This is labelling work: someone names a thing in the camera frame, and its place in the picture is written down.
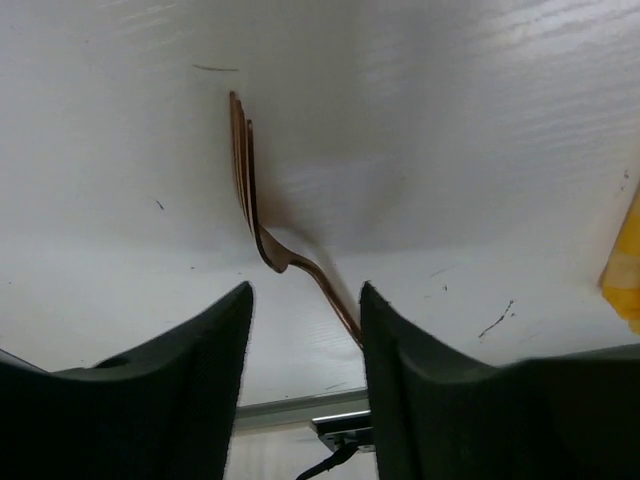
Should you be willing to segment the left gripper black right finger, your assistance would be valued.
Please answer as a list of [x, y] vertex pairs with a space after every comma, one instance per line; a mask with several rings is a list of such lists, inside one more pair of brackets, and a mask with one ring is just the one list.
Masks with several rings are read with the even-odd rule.
[[372, 435], [382, 479], [635, 479], [639, 349], [495, 367], [360, 293]]

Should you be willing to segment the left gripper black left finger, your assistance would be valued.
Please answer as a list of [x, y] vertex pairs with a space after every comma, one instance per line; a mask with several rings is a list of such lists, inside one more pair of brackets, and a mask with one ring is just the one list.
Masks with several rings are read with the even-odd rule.
[[1, 356], [5, 479], [220, 479], [253, 315], [250, 284], [90, 368]]

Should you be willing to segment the yellow white checkered cloth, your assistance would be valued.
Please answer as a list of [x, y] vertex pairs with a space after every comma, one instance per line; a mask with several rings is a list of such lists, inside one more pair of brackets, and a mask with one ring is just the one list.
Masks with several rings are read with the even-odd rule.
[[636, 335], [640, 324], [639, 221], [639, 189], [636, 189], [600, 279], [603, 298]]

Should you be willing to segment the copper fork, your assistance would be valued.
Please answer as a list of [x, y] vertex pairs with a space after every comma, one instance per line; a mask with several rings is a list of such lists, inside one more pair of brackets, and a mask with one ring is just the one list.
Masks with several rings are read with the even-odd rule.
[[362, 350], [361, 327], [323, 269], [311, 259], [288, 249], [261, 224], [256, 186], [253, 123], [245, 115], [242, 102], [235, 91], [229, 92], [229, 109], [235, 189], [260, 258], [277, 274], [283, 274], [290, 266], [307, 273], [319, 286], [354, 343]]

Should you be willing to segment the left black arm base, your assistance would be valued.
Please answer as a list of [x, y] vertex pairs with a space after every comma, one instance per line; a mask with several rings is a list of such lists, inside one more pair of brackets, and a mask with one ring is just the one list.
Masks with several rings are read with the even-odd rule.
[[310, 421], [310, 427], [331, 455], [299, 474], [297, 480], [328, 472], [357, 453], [375, 451], [370, 410], [316, 417]]

